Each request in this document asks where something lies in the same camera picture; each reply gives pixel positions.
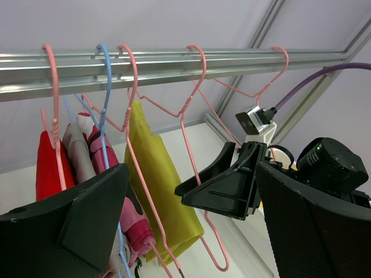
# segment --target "metal rail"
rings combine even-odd
[[[204,49],[206,78],[280,71],[283,54],[271,49]],[[133,49],[139,86],[197,80],[201,56],[187,49]],[[289,70],[323,67],[343,62],[348,55],[329,50],[288,50]],[[104,56],[94,50],[55,50],[60,94],[105,90]],[[126,53],[110,50],[112,88],[131,87],[133,71]],[[51,96],[52,81],[47,55],[42,50],[0,53],[0,101]]]

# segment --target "clothing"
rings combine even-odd
[[[100,276],[101,278],[116,278],[118,277],[117,275],[118,272],[121,273],[121,277],[127,277],[125,266],[119,254],[120,240],[119,240],[118,233],[119,232],[116,231],[115,241],[114,241],[114,245],[112,246],[112,252],[110,256],[110,261],[108,262],[107,271]],[[126,261],[128,261],[128,259],[130,258],[128,240],[126,239],[125,235],[122,235],[122,238],[123,238],[122,251],[125,256]]]
[[[181,198],[174,195],[174,189],[180,184],[178,173],[159,135],[153,135],[144,117],[141,102],[135,101],[130,116],[130,142],[148,190],[166,232],[166,242],[178,257],[192,246],[204,231],[192,207],[181,204]],[[125,163],[128,165],[130,184],[148,215],[153,228],[156,248],[166,264],[172,262],[163,247],[162,235],[154,213],[147,200],[140,182],[129,148],[125,150]],[[151,250],[146,255],[147,261],[155,258]]]
[[[68,163],[66,149],[62,142],[60,142],[60,156],[66,188],[68,189],[75,185],[75,181],[72,176],[70,164]],[[50,144],[47,131],[43,131],[40,135],[40,143],[37,151],[36,201],[40,201],[61,191],[56,150]]]
[[[77,182],[80,184],[94,177],[96,173],[90,160],[89,148],[77,123],[67,126],[62,142],[75,169]]]
[[[90,158],[96,173],[105,171],[106,167],[104,165],[100,131],[87,113],[79,113],[76,117],[76,122],[82,129],[83,135],[87,140]],[[112,167],[119,162],[107,136],[105,136],[105,141],[108,162],[110,167]],[[147,216],[130,186],[128,187],[123,203],[120,224],[122,232],[128,238],[130,248],[128,264],[131,267],[138,256],[146,254],[151,249],[150,243],[155,244],[155,238],[148,223]]]

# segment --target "pink wire hanger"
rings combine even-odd
[[[116,129],[120,130],[120,131],[126,131],[126,140],[128,142],[128,148],[130,150],[130,153],[132,154],[132,157],[133,157],[133,161],[134,161],[134,164],[136,166],[136,169],[138,171],[138,174],[139,174],[139,177],[140,177],[140,180],[143,184],[143,188],[146,192],[146,195],[148,197],[148,201],[150,202],[150,205],[151,205],[151,208],[154,212],[154,215],[155,215],[155,218],[156,218],[156,221],[160,227],[160,230],[161,230],[161,234],[162,234],[162,238],[163,238],[163,246],[165,248],[165,250],[168,252],[168,254],[170,255],[170,257],[172,258],[172,260],[174,261],[175,265],[177,266],[179,272],[181,273],[181,275],[183,275],[182,271],[181,271],[181,267],[177,261],[177,259],[175,258],[175,256],[172,254],[171,250],[169,249],[169,247],[167,246],[166,244],[166,233],[165,233],[165,230],[163,229],[163,226],[161,224],[161,220],[159,219],[159,216],[157,214],[157,211],[156,211],[156,208],[153,204],[153,201],[151,199],[151,196],[150,196],[150,193],[148,191],[148,188],[147,188],[147,184],[143,178],[143,175],[140,171],[140,167],[137,163],[137,160],[136,160],[136,157],[135,157],[135,154],[133,152],[133,149],[132,149],[132,146],[131,146],[131,142],[130,142],[130,138],[129,138],[129,119],[130,119],[130,113],[131,113],[131,107],[132,107],[132,104],[133,104],[133,101],[134,101],[134,97],[135,97],[135,94],[133,94],[133,92],[137,92],[137,94],[139,95],[140,98],[146,98],[149,102],[153,103],[155,106],[157,106],[158,108],[160,108],[161,110],[169,113],[170,115],[178,118],[179,116],[181,116],[181,129],[182,129],[182,132],[183,132],[183,137],[185,139],[185,144],[187,146],[187,151],[188,151],[188,154],[190,156],[190,159],[191,159],[191,163],[192,163],[192,168],[194,169],[194,172],[195,172],[195,175],[196,177],[198,178],[198,182],[199,184],[201,184],[201,181],[199,179],[199,176],[198,176],[198,171],[197,171],[197,168],[196,168],[196,165],[195,165],[195,162],[194,162],[194,159],[193,159],[193,154],[192,154],[192,151],[190,150],[190,146],[189,146],[189,142],[188,142],[188,138],[187,138],[187,134],[186,134],[186,131],[185,131],[185,128],[184,128],[184,113],[186,111],[186,109],[188,108],[194,94],[197,92],[197,89],[199,88],[199,86],[201,85],[201,82],[203,81],[203,79],[205,78],[205,75],[206,75],[206,58],[205,58],[205,55],[202,51],[202,49],[198,46],[194,46],[194,45],[190,45],[188,46],[187,48],[189,49],[192,49],[192,48],[196,48],[200,51],[201,53],[201,56],[202,56],[202,62],[203,62],[203,73],[202,73],[202,76],[199,80],[199,82],[197,83],[195,89],[192,91],[191,95],[189,96],[189,98],[187,99],[187,101],[185,102],[185,104],[183,105],[182,109],[177,113],[177,114],[174,114],[172,112],[170,112],[169,110],[167,110],[166,108],[160,106],[158,103],[156,103],[155,101],[153,101],[152,99],[144,96],[142,97],[141,95],[139,95],[138,91],[136,90],[136,87],[137,87],[137,68],[136,68],[136,65],[135,65],[135,59],[134,59],[134,55],[131,53],[131,50],[129,48],[125,48],[126,51],[128,51],[129,55],[130,55],[130,58],[132,59],[132,64],[133,64],[133,69],[134,69],[134,85],[133,85],[133,90],[132,90],[132,93],[130,94],[129,93],[129,89],[128,89],[128,96],[130,98],[129,100],[129,106],[128,106],[128,110],[126,111],[126,114],[125,114],[125,120],[124,120],[124,123],[122,125],[122,127],[119,127],[118,125],[116,125],[111,119],[109,119],[108,117],[106,117],[106,120],[112,125],[114,126]],[[93,109],[93,110],[96,110],[98,113],[100,113],[100,110],[95,107],[94,105],[92,105],[92,103],[87,99],[87,97],[83,94],[82,97],[88,102],[89,106]],[[212,258],[212,261],[214,262],[215,266],[220,270],[220,271],[227,271],[229,266],[230,266],[230,263],[229,263],[229,259],[228,259],[228,255],[224,249],[224,246],[220,240],[220,236],[219,234],[217,233],[217,230],[215,228],[215,226],[211,223],[210,219],[208,218],[208,213],[205,212],[205,218],[206,218],[206,221],[208,222],[208,224],[210,225],[210,227],[213,229],[216,237],[217,237],[217,241],[218,241],[218,244],[223,252],[223,256],[225,258],[225,268],[222,268],[221,266],[218,265],[215,257],[213,256],[209,246],[207,245],[205,239],[203,238],[203,236],[200,236],[200,239],[203,243],[203,245],[206,247],[206,250],[208,252],[208,254],[211,256]]]
[[[269,82],[267,83],[259,92],[257,92],[256,94],[254,95],[251,95],[251,94],[248,94],[248,93],[245,93],[239,89],[237,89],[236,87],[233,87],[229,84],[226,84],[225,82],[217,79],[217,78],[214,78],[215,81],[221,83],[222,85],[224,86],[227,86],[228,88],[230,89],[233,89],[235,90],[237,93],[240,93],[240,94],[243,94],[244,96],[246,97],[251,97],[251,98],[256,98],[256,104],[258,106],[260,106],[260,98],[261,98],[261,95],[273,84],[273,82],[275,82],[288,68],[289,66],[289,55],[287,53],[287,51],[281,47],[281,46],[272,46],[271,49],[279,49],[283,52],[283,55],[285,56],[285,60],[286,60],[286,63],[285,63],[285,66],[284,68]],[[226,130],[226,132],[228,133],[228,135],[230,136],[230,138],[232,139],[232,141],[234,143],[236,143],[236,146],[238,148],[241,147],[241,145],[237,142],[237,140],[234,138],[234,136],[232,135],[232,133],[230,132],[230,130],[225,126],[225,124],[223,123],[223,121],[220,119],[220,117],[218,116],[218,114],[216,113],[216,111],[214,110],[214,108],[212,107],[212,105],[210,104],[209,100],[206,98],[206,96],[204,95],[204,93],[201,91],[201,89],[199,88],[198,89],[199,93],[201,94],[201,96],[203,97],[203,99],[206,101],[206,103],[208,104],[209,108],[211,109],[211,111],[213,112],[214,116],[217,118],[217,120],[219,121],[219,123],[221,124],[221,126],[223,126],[223,128]],[[276,157],[275,157],[275,152],[273,149],[271,149],[271,152],[272,152],[272,156],[273,156],[273,160],[276,161]]]
[[[133,90],[132,90],[132,91],[135,92],[134,89],[136,90],[136,88],[137,88],[137,84],[138,84],[138,70],[137,70],[137,66],[136,66],[136,63],[135,63],[134,55],[133,55],[132,51],[130,50],[130,48],[129,48],[128,46],[126,46],[126,45],[119,45],[117,48],[118,48],[119,50],[121,50],[121,51],[122,51],[122,49],[125,49],[125,50],[129,53],[129,57],[130,57],[130,59],[131,59],[131,62],[132,62],[132,65],[133,65],[133,71],[134,71]],[[87,97],[85,94],[81,94],[81,99],[83,99],[84,101],[86,101],[86,102],[88,103],[88,105],[91,107],[92,110],[95,110],[95,111],[97,111],[99,114],[101,114],[101,110],[98,109],[97,107],[95,107],[95,106],[90,102],[90,100],[88,99],[88,97]],[[156,211],[156,208],[155,208],[154,203],[153,203],[153,201],[152,201],[151,195],[150,195],[149,190],[148,190],[148,188],[147,188],[147,184],[146,184],[146,182],[145,182],[145,180],[144,180],[144,178],[143,178],[142,172],[141,172],[141,170],[140,170],[140,168],[139,168],[139,164],[138,164],[138,162],[137,162],[137,159],[136,159],[136,157],[135,157],[135,154],[134,154],[134,151],[133,151],[132,145],[131,145],[131,143],[130,143],[130,139],[129,139],[129,119],[130,119],[130,112],[131,112],[131,109],[132,109],[132,104],[133,104],[133,100],[132,100],[131,103],[129,103],[128,110],[126,111],[126,114],[125,114],[125,121],[124,121],[124,122],[127,123],[127,126],[122,125],[122,127],[119,127],[118,125],[116,125],[116,124],[115,124],[111,119],[109,119],[108,117],[106,117],[106,121],[107,121],[108,123],[110,123],[112,126],[114,126],[117,130],[119,130],[119,131],[121,131],[121,132],[126,132],[126,134],[125,134],[125,135],[126,135],[126,140],[127,140],[127,142],[128,142],[128,148],[129,148],[129,150],[130,150],[130,153],[132,154],[132,157],[133,157],[134,165],[135,165],[135,167],[136,167],[136,169],[137,169],[137,172],[138,172],[138,175],[139,175],[140,181],[141,181],[141,183],[142,183],[142,185],[143,185],[144,191],[145,191],[145,193],[146,193],[146,196],[147,196],[148,202],[150,203],[150,206],[151,206],[151,208],[152,208],[152,210],[153,210],[153,212],[154,212],[154,215],[155,215],[156,221],[157,221],[157,223],[158,223],[158,225],[159,225],[159,228],[160,228],[160,230],[161,230],[161,232],[162,232],[162,231],[164,231],[164,229],[163,229],[163,226],[162,226],[161,220],[159,219],[158,213],[157,213],[157,211]],[[162,237],[162,239],[163,239],[163,245],[164,245],[165,250],[169,253],[169,255],[170,255],[171,258],[174,260],[174,262],[176,262],[176,265],[177,265],[177,267],[178,267],[179,273],[181,274],[182,277],[184,277],[183,272],[181,271],[181,268],[180,268],[179,263],[177,263],[175,256],[173,255],[173,253],[171,252],[171,250],[169,249],[169,247],[168,247],[167,244],[166,244],[166,236],[165,236],[165,237]],[[151,248],[152,248],[153,252],[154,252],[155,255],[157,256],[159,262],[160,262],[161,265],[163,266],[163,268],[164,268],[166,274],[168,274],[168,276],[169,276],[170,278],[173,278],[173,276],[172,276],[170,270],[168,269],[168,267],[166,266],[165,262],[164,262],[163,259],[161,258],[161,256],[160,256],[158,250],[156,249],[156,247],[155,247],[153,244],[151,244],[151,243],[150,243],[150,245],[151,245]]]
[[[45,116],[45,110],[41,108],[41,119],[42,125],[44,130],[48,133],[48,137],[50,140],[50,144],[53,149],[56,150],[56,157],[57,157],[57,165],[58,165],[58,173],[59,173],[59,181],[61,190],[66,190],[66,181],[64,179],[64,171],[62,165],[62,159],[60,156],[60,140],[59,140],[59,81],[58,81],[58,72],[57,72],[57,65],[56,59],[53,54],[53,50],[47,43],[42,45],[43,50],[48,54],[50,68],[52,70],[52,79],[53,79],[53,103],[54,103],[54,118],[52,127],[53,130],[50,131],[50,126],[48,120]]]

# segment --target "yellow bag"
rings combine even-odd
[[[174,195],[180,184],[178,173],[159,135],[153,135],[144,117],[141,102],[133,103],[130,116],[129,137],[148,190],[166,232],[166,242],[178,257],[195,243],[204,230],[192,207],[180,203],[181,197]],[[130,183],[147,214],[156,238],[156,248],[166,264],[172,262],[162,245],[162,236],[152,212],[128,147],[125,150],[125,163],[129,167]],[[147,261],[156,256],[151,250]]]

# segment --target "white bracket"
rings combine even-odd
[[[260,143],[266,143],[267,146],[269,146],[276,132],[276,129],[277,124],[275,122],[272,122],[269,125],[263,126],[263,131],[259,135],[247,135],[245,142],[255,141]]]

